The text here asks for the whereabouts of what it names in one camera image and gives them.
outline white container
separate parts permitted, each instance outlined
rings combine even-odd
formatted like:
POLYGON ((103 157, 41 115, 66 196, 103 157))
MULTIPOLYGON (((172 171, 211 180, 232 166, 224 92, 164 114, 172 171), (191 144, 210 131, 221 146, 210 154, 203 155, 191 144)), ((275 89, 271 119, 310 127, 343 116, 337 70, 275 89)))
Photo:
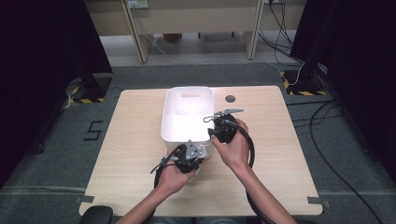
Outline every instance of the white container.
POLYGON ((204 118, 213 116, 213 93, 208 87, 175 87, 166 95, 163 109, 161 137, 168 149, 174 149, 191 140, 198 148, 205 147, 211 154, 211 140, 207 132, 213 129, 213 121, 204 118))

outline light wood tabletop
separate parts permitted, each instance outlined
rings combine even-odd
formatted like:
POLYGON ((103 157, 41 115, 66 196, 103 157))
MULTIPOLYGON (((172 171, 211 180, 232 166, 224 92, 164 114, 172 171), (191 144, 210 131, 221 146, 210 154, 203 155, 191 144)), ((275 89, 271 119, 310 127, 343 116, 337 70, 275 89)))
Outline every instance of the light wood tabletop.
MULTIPOLYGON (((253 170, 292 215, 319 215, 322 205, 278 87, 211 88, 215 111, 243 108, 234 114, 248 126, 256 159, 253 170), (225 97, 233 95, 235 102, 225 97)), ((107 205, 115 216, 125 215, 153 189, 151 169, 166 154, 161 138, 163 107, 168 89, 123 91, 109 124, 79 212, 107 205)), ((245 189, 221 161, 216 149, 200 173, 156 210, 155 216, 255 216, 245 189)))

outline forearm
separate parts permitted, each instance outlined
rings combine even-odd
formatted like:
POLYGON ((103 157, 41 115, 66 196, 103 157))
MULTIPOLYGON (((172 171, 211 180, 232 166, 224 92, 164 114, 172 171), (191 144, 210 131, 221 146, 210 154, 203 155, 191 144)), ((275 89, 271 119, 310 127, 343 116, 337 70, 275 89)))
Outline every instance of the forearm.
POLYGON ((264 186, 250 167, 239 167, 233 169, 233 172, 244 185, 252 201, 269 219, 277 224, 295 223, 288 211, 264 186))
POLYGON ((143 199, 137 206, 122 217, 118 224, 140 224, 160 205, 169 194, 162 192, 160 189, 153 189, 151 193, 143 199))

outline person's right hand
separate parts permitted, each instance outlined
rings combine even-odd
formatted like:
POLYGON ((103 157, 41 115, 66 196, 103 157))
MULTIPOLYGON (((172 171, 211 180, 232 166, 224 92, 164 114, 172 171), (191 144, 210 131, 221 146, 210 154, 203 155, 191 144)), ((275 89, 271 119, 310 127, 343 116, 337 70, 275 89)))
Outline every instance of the person's right hand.
MULTIPOLYGON (((241 119, 236 119, 236 123, 248 132, 248 126, 241 119)), ((219 139, 212 134, 212 144, 218 149, 221 159, 233 171, 235 169, 248 166, 248 141, 239 131, 233 137, 229 144, 222 144, 219 139)))

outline person's right arm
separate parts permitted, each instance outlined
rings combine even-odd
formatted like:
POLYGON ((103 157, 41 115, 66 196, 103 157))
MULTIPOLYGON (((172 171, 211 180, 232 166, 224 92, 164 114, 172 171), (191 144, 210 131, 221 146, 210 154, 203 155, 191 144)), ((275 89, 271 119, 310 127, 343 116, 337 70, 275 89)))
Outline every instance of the person's right arm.
MULTIPOLYGON (((239 126, 248 132, 248 126, 245 122, 240 119, 236 121, 239 126)), ((229 144, 222 144, 215 135, 212 135, 212 143, 218 149, 224 163, 241 181, 252 201, 266 217, 277 224, 296 223, 248 166, 249 148, 244 135, 238 131, 229 144)))

